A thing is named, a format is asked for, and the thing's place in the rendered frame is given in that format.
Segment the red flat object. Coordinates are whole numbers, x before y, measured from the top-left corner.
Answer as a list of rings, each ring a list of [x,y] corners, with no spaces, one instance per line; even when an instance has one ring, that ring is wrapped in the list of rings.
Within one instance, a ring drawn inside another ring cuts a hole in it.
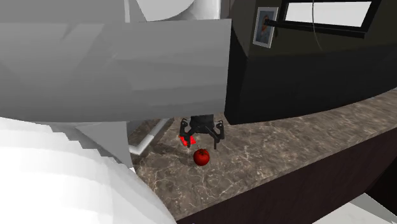
[[[190,137],[179,136],[179,139],[180,139],[181,143],[183,144],[183,146],[188,147],[188,148],[191,145],[197,143],[193,136],[190,136]]]

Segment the framed wall picture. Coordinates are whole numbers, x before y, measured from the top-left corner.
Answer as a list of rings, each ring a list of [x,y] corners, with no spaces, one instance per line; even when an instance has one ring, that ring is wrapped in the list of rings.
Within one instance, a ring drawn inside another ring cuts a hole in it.
[[[271,48],[275,27],[268,25],[269,20],[276,20],[278,7],[259,7],[257,9],[253,44]]]

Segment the red apple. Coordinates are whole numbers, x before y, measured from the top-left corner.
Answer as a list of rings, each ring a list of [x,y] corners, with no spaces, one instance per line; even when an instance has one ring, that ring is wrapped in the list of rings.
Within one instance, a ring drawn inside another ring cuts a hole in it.
[[[206,149],[198,149],[193,154],[194,162],[199,166],[204,166],[210,161],[209,152]]]

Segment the black framed window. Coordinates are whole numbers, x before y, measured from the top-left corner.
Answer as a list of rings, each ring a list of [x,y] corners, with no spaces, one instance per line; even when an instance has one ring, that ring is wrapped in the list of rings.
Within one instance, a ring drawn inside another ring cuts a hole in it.
[[[275,18],[265,25],[276,28],[363,39],[382,0],[282,0]]]

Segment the white long bar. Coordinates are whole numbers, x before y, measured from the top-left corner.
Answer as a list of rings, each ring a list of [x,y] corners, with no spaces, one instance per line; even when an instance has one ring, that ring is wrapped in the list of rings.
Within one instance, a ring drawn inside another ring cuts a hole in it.
[[[140,155],[148,147],[150,142],[155,138],[155,136],[161,131],[164,125],[168,122],[168,118],[161,119],[151,131],[143,138],[143,140],[137,145],[129,145],[129,152],[131,154]]]

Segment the dark counter cabinet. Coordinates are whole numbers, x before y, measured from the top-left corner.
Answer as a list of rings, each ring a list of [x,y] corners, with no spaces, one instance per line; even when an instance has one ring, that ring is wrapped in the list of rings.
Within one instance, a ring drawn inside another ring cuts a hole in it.
[[[362,193],[397,212],[397,128],[177,224],[312,224]]]

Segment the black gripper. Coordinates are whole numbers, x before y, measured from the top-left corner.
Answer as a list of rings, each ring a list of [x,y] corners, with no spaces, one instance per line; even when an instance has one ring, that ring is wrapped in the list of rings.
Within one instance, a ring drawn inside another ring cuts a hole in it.
[[[187,132],[185,128],[190,125],[191,129]],[[225,138],[224,123],[222,120],[214,122],[214,115],[199,115],[192,116],[190,122],[183,118],[180,123],[179,136],[190,137],[195,132],[207,132],[214,139],[214,149],[217,149],[217,144]]]

